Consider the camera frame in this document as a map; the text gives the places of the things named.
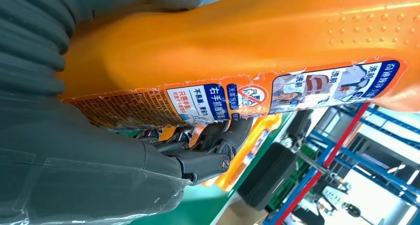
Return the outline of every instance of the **green surface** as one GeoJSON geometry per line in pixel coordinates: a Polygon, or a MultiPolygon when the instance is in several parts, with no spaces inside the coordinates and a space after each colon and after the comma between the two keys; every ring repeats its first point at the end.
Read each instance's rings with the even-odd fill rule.
{"type": "MultiPolygon", "coordinates": [[[[314,159],[316,157],[316,151],[312,150],[307,145],[303,145],[301,148],[301,152],[307,155],[309,158],[314,159]]],[[[299,179],[308,172],[310,165],[306,163],[301,158],[297,160],[299,169],[293,172],[293,174],[286,179],[282,186],[280,186],[271,201],[268,204],[272,210],[275,210],[280,207],[280,204],[284,201],[287,195],[293,190],[295,184],[298,183],[299,179]]]]}
{"type": "Polygon", "coordinates": [[[221,211],[227,206],[227,202],[234,192],[239,188],[245,178],[250,174],[257,162],[263,157],[270,145],[280,133],[284,124],[288,121],[292,114],[284,113],[281,126],[272,131],[261,145],[255,158],[251,161],[244,173],[239,178],[232,191],[225,192],[217,186],[204,187],[196,185],[187,187],[184,191],[184,197],[179,206],[164,214],[158,214],[150,217],[135,220],[131,225],[210,225],[213,224],[221,215],[221,211]]]}

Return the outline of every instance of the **screw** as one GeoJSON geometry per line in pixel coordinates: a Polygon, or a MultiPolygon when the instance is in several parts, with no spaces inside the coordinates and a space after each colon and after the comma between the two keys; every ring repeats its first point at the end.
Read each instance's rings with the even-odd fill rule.
{"type": "Polygon", "coordinates": [[[229,160],[227,158],[223,158],[220,162],[220,168],[222,171],[226,171],[229,168],[229,160]]]}

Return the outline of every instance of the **robotic hand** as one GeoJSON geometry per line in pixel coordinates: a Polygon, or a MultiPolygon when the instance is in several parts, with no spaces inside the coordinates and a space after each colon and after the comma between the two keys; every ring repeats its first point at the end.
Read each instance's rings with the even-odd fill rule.
{"type": "Polygon", "coordinates": [[[210,125],[189,150],[176,137],[107,132],[56,98],[64,86],[54,74],[77,24],[133,3],[199,2],[0,0],[0,224],[130,222],[175,208],[185,186],[227,170],[251,120],[210,125]]]}

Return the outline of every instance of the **orange object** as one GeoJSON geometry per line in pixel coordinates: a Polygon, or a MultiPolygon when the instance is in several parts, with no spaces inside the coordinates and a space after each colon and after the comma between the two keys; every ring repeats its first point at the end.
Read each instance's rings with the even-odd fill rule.
{"type": "Polygon", "coordinates": [[[231,161],[228,171],[219,175],[215,181],[219,188],[225,191],[230,191],[233,188],[255,154],[257,154],[268,134],[281,125],[281,118],[281,114],[276,114],[260,117],[256,120],[247,141],[231,161]]]}
{"type": "Polygon", "coordinates": [[[67,87],[60,97],[109,128],[372,98],[391,110],[420,111],[419,32],[420,0],[223,0],[180,13],[131,13],[76,34],[59,74],[67,87]],[[347,72],[355,82],[336,85],[335,68],[340,79],[347,72]],[[301,90],[279,91],[277,80],[301,90]],[[232,84],[239,105],[231,104],[232,84]],[[210,89],[221,90],[224,113],[197,108],[189,94],[199,86],[207,86],[204,99],[213,110],[210,89]],[[352,97],[342,100],[346,95],[352,97]]]}
{"type": "Polygon", "coordinates": [[[159,141],[165,141],[168,140],[173,136],[173,133],[175,132],[176,127],[166,127],[162,130],[162,133],[160,134],[159,141]]]}

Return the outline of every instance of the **red metal bar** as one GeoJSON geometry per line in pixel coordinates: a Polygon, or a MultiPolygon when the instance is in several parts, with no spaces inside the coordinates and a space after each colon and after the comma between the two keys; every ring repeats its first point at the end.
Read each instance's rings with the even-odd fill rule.
{"type": "MultiPolygon", "coordinates": [[[[331,153],[328,155],[327,159],[323,163],[323,165],[328,168],[329,165],[334,160],[335,156],[337,155],[340,148],[343,146],[343,143],[346,141],[346,138],[352,132],[353,128],[356,126],[357,122],[360,118],[362,118],[363,113],[368,109],[370,103],[364,103],[362,107],[359,109],[353,120],[350,122],[347,129],[344,131],[341,138],[338,140],[337,144],[335,145],[334,149],[332,149],[331,153]]],[[[290,206],[286,209],[286,211],[280,216],[277,220],[275,225],[282,225],[283,221],[286,217],[292,212],[292,210],[299,204],[299,202],[304,198],[304,196],[312,189],[312,187],[318,182],[319,178],[321,178],[322,173],[317,172],[310,181],[306,184],[306,186],[302,189],[302,191],[298,194],[295,200],[292,201],[290,206]]]]}

